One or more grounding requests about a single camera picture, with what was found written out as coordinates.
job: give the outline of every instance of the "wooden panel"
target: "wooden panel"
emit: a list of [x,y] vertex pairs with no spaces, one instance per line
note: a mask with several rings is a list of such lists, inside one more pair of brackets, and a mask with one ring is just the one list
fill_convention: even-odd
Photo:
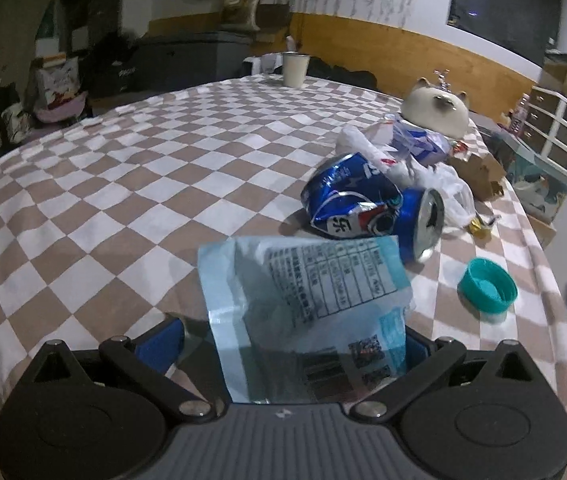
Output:
[[[218,24],[211,14],[181,16],[163,22],[162,29],[208,30]],[[301,51],[321,57],[330,64],[348,70],[368,70],[374,73],[379,88],[400,98],[405,97],[417,79],[436,80],[434,70],[449,69],[448,81],[455,92],[466,91],[470,108],[493,120],[502,112],[514,108],[534,82],[514,70],[486,57],[444,41],[435,40],[400,28],[378,23],[320,14],[295,13],[290,30]],[[280,52],[285,49],[284,34],[271,44],[256,43],[254,54]]]

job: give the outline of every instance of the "teal bottle cap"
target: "teal bottle cap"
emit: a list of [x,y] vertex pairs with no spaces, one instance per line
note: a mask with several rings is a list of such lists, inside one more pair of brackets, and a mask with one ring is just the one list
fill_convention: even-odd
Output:
[[475,258],[468,263],[459,282],[459,291],[476,309],[486,314],[502,314],[518,295],[510,274],[485,258]]

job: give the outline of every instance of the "white shelf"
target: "white shelf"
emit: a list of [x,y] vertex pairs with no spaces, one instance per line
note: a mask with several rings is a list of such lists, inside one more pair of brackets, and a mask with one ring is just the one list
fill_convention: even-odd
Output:
[[567,121],[565,119],[565,113],[567,110],[567,98],[558,92],[554,92],[546,88],[534,86],[532,87],[532,89],[537,92],[541,92],[543,94],[556,97],[557,108],[556,110],[549,111],[546,110],[545,108],[541,108],[540,106],[532,102],[530,103],[531,110],[535,110],[536,112],[542,113],[545,116],[548,116],[552,119],[552,125],[548,133],[542,132],[540,129],[538,129],[533,124],[530,124],[528,121],[524,121],[524,124],[530,129],[531,132],[535,132],[545,140],[541,152],[537,154],[539,159],[567,176],[567,169],[561,166],[560,164],[558,164],[557,162],[555,162],[554,160],[551,160],[550,158],[550,151],[553,148],[558,148],[567,154],[567,145],[557,139],[557,134],[559,133],[560,127],[563,126],[564,128],[567,129]]

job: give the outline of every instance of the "light blue snack wrapper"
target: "light blue snack wrapper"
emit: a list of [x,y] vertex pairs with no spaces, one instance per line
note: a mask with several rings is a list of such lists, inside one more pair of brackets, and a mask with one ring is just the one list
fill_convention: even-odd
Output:
[[406,371],[395,237],[243,237],[198,255],[233,402],[356,402]]

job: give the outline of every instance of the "white mug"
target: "white mug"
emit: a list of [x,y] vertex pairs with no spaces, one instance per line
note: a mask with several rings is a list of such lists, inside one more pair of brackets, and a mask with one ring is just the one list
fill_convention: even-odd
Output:
[[307,54],[299,54],[298,52],[283,53],[283,85],[291,88],[301,88],[306,72],[308,71],[308,63],[310,56]]

